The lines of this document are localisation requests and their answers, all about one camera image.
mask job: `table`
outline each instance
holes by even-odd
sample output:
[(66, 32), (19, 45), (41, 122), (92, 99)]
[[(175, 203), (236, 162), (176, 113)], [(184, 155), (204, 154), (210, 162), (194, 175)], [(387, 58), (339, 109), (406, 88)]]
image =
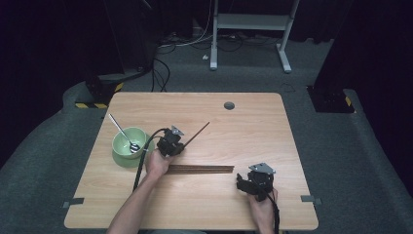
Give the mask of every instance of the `table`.
[[(228, 110), (224, 103), (235, 108)], [(148, 204), (142, 229), (253, 230), (245, 193), (236, 175), (248, 166), (267, 163), (276, 170), (274, 186), (283, 230), (312, 230), (318, 219), (294, 138), (278, 94), (261, 93), (118, 93), (107, 110), (121, 126), (139, 127), (148, 135), (175, 125), (186, 142), (210, 124), (174, 160), (177, 165), (235, 166), (232, 174), (165, 175)], [(107, 228), (130, 196), (137, 168), (125, 169), (111, 156), (116, 127), (106, 116), (74, 198), (68, 228)]]
[(287, 16), (271, 15), (248, 15), (248, 14), (220, 14), (218, 13), (218, 0), (215, 0), (213, 12), (212, 45), (210, 49), (211, 70), (218, 68), (218, 28), (231, 29), (259, 29), (283, 31), (282, 42), (277, 44), (277, 52), (282, 62), (282, 69), (285, 73), (291, 72), (291, 66), (285, 53), (285, 45), (288, 40), (289, 32), (294, 23), (295, 13), (297, 12), (300, 0), (294, 0), (291, 11)]

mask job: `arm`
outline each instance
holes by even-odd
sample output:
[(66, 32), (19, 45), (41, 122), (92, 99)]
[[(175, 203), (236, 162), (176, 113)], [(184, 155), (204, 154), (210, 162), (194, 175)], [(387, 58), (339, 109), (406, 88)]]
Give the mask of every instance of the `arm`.
[(149, 196), (159, 179), (168, 171), (173, 157), (164, 157), (155, 149), (147, 158), (147, 175), (122, 208), (116, 213), (106, 233), (133, 233), (139, 230)]
[[(277, 202), (278, 191), (269, 195)], [(274, 208), (270, 199), (257, 202), (254, 195), (247, 194), (249, 205), (251, 206), (252, 218), (257, 225), (260, 234), (274, 234)]]

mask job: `yellow and black tape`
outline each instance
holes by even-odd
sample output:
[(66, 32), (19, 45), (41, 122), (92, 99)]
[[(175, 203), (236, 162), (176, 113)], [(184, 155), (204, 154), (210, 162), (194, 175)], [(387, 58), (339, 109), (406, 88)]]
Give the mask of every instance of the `yellow and black tape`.
[(115, 88), (115, 92), (114, 92), (114, 93), (118, 93), (119, 91), (121, 91), (121, 90), (122, 90), (122, 87), (124, 87), (124, 83), (121, 83), (121, 84), (117, 85), (116, 88)]
[(349, 97), (346, 97), (346, 104), (347, 104), (348, 106), (352, 106), (352, 101), (350, 100)]
[[(120, 92), (123, 87), (124, 87), (124, 83), (118, 84), (115, 87), (113, 94)], [(102, 103), (102, 102), (76, 102), (75, 105), (76, 107), (82, 108), (82, 109), (88, 109), (88, 108), (105, 109), (109, 106), (108, 103)]]
[(87, 109), (87, 108), (105, 109), (108, 106), (105, 103), (84, 103), (84, 102), (77, 102), (77, 103), (75, 103), (75, 105), (76, 105), (76, 107), (82, 108), (82, 109)]

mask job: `green bowl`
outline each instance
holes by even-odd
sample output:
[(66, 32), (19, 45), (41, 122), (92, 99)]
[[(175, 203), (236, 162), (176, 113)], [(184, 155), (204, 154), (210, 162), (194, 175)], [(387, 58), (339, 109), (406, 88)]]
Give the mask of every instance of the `green bowl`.
[[(117, 133), (112, 140), (112, 157), (115, 163), (121, 167), (135, 168), (139, 165), (143, 146), (150, 136), (143, 130), (134, 127), (126, 128), (124, 132), (133, 143), (139, 145), (140, 149), (135, 153), (131, 153), (129, 141), (121, 133)], [(151, 140), (146, 155), (151, 153), (154, 148), (155, 144)]]

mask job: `spoon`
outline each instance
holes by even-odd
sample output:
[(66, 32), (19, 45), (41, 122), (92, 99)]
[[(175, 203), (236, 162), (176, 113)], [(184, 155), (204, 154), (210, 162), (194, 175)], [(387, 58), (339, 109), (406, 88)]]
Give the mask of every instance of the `spoon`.
[(122, 130), (121, 126), (116, 122), (115, 118), (111, 114), (109, 114), (110, 120), (118, 127), (118, 130), (121, 132), (121, 134), (130, 142), (130, 151), (131, 153), (136, 153), (140, 147), (136, 143), (132, 143), (131, 140), (128, 138), (128, 136), (125, 134), (125, 132)]

